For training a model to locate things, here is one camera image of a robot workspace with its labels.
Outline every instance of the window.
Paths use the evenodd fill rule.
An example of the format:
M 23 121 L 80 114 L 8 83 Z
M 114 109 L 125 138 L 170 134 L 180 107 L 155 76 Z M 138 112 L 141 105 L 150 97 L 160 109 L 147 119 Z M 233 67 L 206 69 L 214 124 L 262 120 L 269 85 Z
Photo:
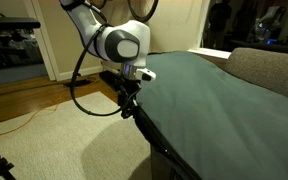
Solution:
M 210 0 L 200 47 L 288 53 L 288 0 Z

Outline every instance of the cable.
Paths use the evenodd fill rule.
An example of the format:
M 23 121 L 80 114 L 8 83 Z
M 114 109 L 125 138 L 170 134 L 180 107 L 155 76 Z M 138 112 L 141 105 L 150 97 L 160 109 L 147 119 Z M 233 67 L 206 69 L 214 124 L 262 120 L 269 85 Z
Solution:
M 76 100 L 75 98 L 75 92 L 74 92 L 74 89 L 75 89 L 75 83 L 76 83 L 76 79 L 77 77 L 80 75 L 79 74 L 79 69 L 82 65 L 82 62 L 84 60 L 84 57 L 87 53 L 87 50 L 88 48 L 91 46 L 91 44 L 93 42 L 95 42 L 94 40 L 98 37 L 99 34 L 101 34 L 104 29 L 108 26 L 108 24 L 103 24 L 99 27 L 99 29 L 95 32 L 95 34 L 93 34 L 93 36 L 90 38 L 90 40 L 88 41 L 87 45 L 84 47 L 77 63 L 76 63 L 76 66 L 75 66 L 75 69 L 74 69 L 74 72 L 73 72 L 73 75 L 72 75 L 72 79 L 71 79 L 71 86 L 70 86 L 70 92 L 71 92 L 71 97 L 72 97 L 72 100 L 74 102 L 74 104 L 84 113 L 88 114 L 88 115 L 92 115 L 92 116 L 111 116 L 111 115 L 114 115 L 120 111 L 122 111 L 123 109 L 125 109 L 128 105 L 128 103 L 132 100 L 132 98 L 141 90 L 141 86 L 139 83 L 137 83 L 138 85 L 138 90 L 135 91 L 134 93 L 132 93 L 129 97 L 126 98 L 126 101 L 124 102 L 124 105 L 121 106 L 119 109 L 117 109 L 116 111 L 114 112 L 111 112 L 111 113 L 107 113 L 107 114 L 99 114 L 99 113 L 93 113 L 92 111 L 89 111 L 89 110 L 86 110 L 85 108 L 83 108 Z
M 18 90 L 9 91 L 9 92 L 4 92 L 4 93 L 0 93 L 0 96 L 1 96 L 1 95 L 5 95 L 5 94 L 15 93 L 15 92 L 21 92 L 21 91 L 25 91 L 25 90 L 43 88 L 43 87 L 48 87 L 48 86 L 55 86 L 55 85 L 59 85 L 59 84 L 63 84 L 63 82 L 53 83 L 53 84 L 47 84 L 47 85 L 42 85 L 42 86 L 36 86 L 36 87 L 29 87 L 29 88 L 26 88 L 26 89 L 18 89 Z
M 93 78 L 93 77 L 90 77 L 90 79 L 92 79 L 93 82 L 92 82 L 91 84 L 89 84 L 89 85 L 92 85 L 92 84 L 94 84 L 94 83 L 96 83 L 96 82 L 98 81 L 98 79 Z M 87 88 L 87 86 L 86 86 L 86 87 L 77 87 L 77 89 L 83 89 L 83 88 Z M 29 119 L 28 121 L 26 121 L 24 124 L 22 124 L 21 126 L 15 128 L 15 129 L 10 130 L 10 131 L 6 131 L 6 132 L 3 132 L 3 133 L 0 133 L 0 136 L 6 135 L 6 134 L 9 134 L 9 133 L 12 133 L 12 132 L 14 132 L 14 131 L 17 131 L 17 130 L 23 128 L 23 127 L 26 126 L 28 123 L 30 123 L 35 117 L 37 117 L 36 115 L 37 115 L 39 112 L 41 112 L 41 111 L 48 110 L 48 111 L 52 111 L 52 113 L 56 112 L 56 110 L 58 109 L 58 106 L 63 103 L 64 95 L 65 95 L 65 93 L 67 93 L 67 92 L 68 92 L 68 90 L 65 91 L 65 92 L 63 92 L 63 93 L 59 96 L 59 101 L 58 101 L 58 103 L 56 104 L 56 106 L 55 106 L 54 109 L 48 109 L 48 107 L 43 108 L 43 109 L 40 109 L 40 110 L 36 111 L 36 112 L 30 117 L 30 119 Z
M 93 10 L 94 12 L 96 12 L 96 14 L 98 14 L 106 24 L 108 24 L 107 18 L 104 16 L 104 14 L 101 12 L 101 10 L 99 10 L 96 6 L 94 6 L 94 4 L 92 4 L 88 1 L 85 1 L 84 5 L 88 8 L 90 8 L 91 10 Z

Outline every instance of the gray sofa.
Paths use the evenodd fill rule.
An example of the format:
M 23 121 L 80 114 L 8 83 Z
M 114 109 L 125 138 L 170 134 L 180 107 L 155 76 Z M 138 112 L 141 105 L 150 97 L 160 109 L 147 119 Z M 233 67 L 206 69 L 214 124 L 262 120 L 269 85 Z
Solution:
M 249 83 L 264 87 L 288 98 L 288 54 L 250 48 L 237 48 L 223 65 L 224 71 Z M 171 166 L 154 148 L 151 148 L 152 179 L 170 179 Z

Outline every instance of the door frame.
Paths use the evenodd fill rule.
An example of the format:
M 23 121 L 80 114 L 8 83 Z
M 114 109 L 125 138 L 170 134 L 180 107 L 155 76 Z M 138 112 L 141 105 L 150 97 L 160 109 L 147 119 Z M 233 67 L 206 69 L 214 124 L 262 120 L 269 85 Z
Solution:
M 37 0 L 22 1 L 25 4 L 28 16 L 36 19 L 41 23 L 41 27 L 39 29 L 34 29 L 34 34 L 43 57 L 48 77 L 51 81 L 57 80 L 59 77 L 59 71 L 56 64 L 53 48 L 49 40 L 47 29 L 45 27 L 40 5 Z

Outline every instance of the black cable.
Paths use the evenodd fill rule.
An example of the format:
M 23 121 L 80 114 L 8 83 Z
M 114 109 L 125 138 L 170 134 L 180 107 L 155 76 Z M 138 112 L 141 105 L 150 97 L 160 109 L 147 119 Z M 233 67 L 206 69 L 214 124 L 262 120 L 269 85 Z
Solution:
M 132 100 L 132 98 L 141 90 L 141 86 L 140 84 L 137 84 L 139 86 L 138 90 L 135 91 L 134 93 L 132 93 L 128 98 L 127 100 L 125 101 L 124 105 L 121 106 L 119 109 L 117 109 L 116 111 L 114 112 L 111 112 L 111 113 L 108 113 L 108 114 L 98 114 L 98 113 L 93 113 L 89 110 L 86 110 L 85 108 L 83 108 L 76 100 L 75 98 L 75 93 L 74 93 L 74 89 L 75 89 L 75 82 L 76 82 L 76 79 L 77 77 L 80 75 L 78 73 L 81 65 L 82 65 L 82 62 L 84 60 L 84 57 L 87 53 L 87 50 L 88 48 L 91 46 L 92 42 L 94 42 L 94 39 L 97 38 L 97 36 L 102 33 L 104 31 L 104 29 L 107 27 L 107 24 L 103 24 L 97 31 L 96 33 L 90 38 L 89 42 L 87 43 L 87 45 L 84 47 L 84 50 L 83 52 L 81 53 L 77 63 L 76 63 L 76 66 L 75 66 L 75 69 L 74 69 L 74 72 L 73 72 L 73 75 L 72 75 L 72 80 L 71 80 L 71 87 L 70 87 L 70 92 L 71 92 L 71 97 L 72 97 L 72 100 L 74 102 L 74 104 L 84 113 L 88 114 L 88 115 L 92 115 L 92 116 L 111 116 L 113 114 L 116 114 L 120 111 L 122 111 L 123 109 L 125 109 L 128 105 L 128 103 Z
M 103 31 L 104 31 L 104 29 L 105 29 L 106 27 L 110 26 L 110 25 L 105 23 L 105 24 L 103 24 L 102 26 L 103 26 Z M 104 58 L 101 56 L 101 54 L 100 54 L 99 51 L 98 51 L 97 40 L 98 40 L 98 38 L 94 39 L 94 41 L 93 41 L 93 42 L 94 42 L 94 50 L 95 50 L 95 53 L 96 53 L 96 55 L 97 55 L 99 58 L 101 58 L 101 59 L 104 60 Z
M 106 17 L 104 16 L 104 14 L 101 12 L 100 9 L 98 9 L 96 6 L 94 6 L 94 4 L 85 1 L 84 5 L 87 6 L 88 8 L 90 8 L 91 10 L 93 10 L 94 12 L 96 12 L 96 14 L 98 14 L 106 24 L 108 24 L 108 21 L 107 21 Z

